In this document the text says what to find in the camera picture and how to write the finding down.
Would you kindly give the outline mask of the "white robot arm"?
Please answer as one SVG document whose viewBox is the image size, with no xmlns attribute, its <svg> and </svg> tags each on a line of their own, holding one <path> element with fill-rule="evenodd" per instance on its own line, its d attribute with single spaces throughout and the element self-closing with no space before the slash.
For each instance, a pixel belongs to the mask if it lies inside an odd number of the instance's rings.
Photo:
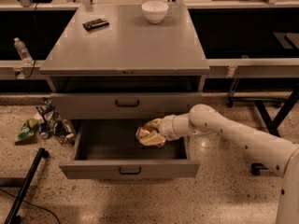
<svg viewBox="0 0 299 224">
<path fill-rule="evenodd" d="M 136 132 L 144 146 L 162 146 L 183 136 L 217 133 L 283 178 L 276 224 L 299 224 L 299 145 L 227 119 L 208 105 L 182 115 L 153 119 Z"/>
</svg>

